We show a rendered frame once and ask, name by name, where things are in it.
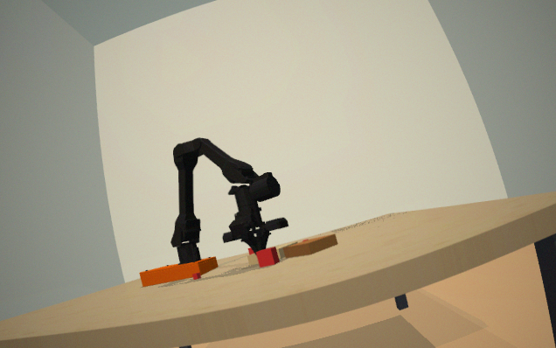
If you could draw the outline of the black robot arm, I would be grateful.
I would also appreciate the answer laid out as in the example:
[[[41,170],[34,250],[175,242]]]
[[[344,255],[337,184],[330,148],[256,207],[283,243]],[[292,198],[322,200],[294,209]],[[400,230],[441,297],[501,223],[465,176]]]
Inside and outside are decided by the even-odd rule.
[[[194,215],[193,171],[198,157],[203,154],[218,165],[229,183],[243,184],[231,186],[228,193],[234,195],[238,209],[258,204],[257,201],[262,202],[277,197],[281,193],[280,184],[273,177],[272,172],[259,176],[250,164],[232,158],[212,144],[209,139],[199,137],[185,143],[178,143],[173,150],[173,157],[178,169],[179,215],[170,241],[172,247],[177,247],[180,262],[178,265],[202,260],[197,247],[197,243],[200,242],[201,220]],[[247,211],[245,215],[240,215],[238,212],[234,215],[235,220],[229,228],[232,235],[236,237],[249,233],[250,228],[257,222],[253,214]]]

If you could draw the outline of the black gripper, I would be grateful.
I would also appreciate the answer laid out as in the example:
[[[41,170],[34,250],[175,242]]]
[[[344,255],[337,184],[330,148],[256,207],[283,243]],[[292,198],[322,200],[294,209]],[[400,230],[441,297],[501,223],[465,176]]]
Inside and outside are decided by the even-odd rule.
[[[240,215],[245,215],[245,211],[247,211],[247,213],[252,213],[257,221],[256,224],[251,227],[252,231],[249,231],[247,234],[238,235],[237,237],[233,236],[231,232],[223,233],[224,243],[241,239],[240,241],[246,242],[256,254],[256,252],[266,249],[268,236],[271,234],[269,231],[289,226],[285,218],[273,219],[267,221],[265,224],[265,222],[261,220],[261,207],[258,207],[258,204],[247,205],[238,209]],[[259,228],[255,229],[256,227]],[[254,233],[256,234],[256,237],[254,237]]]

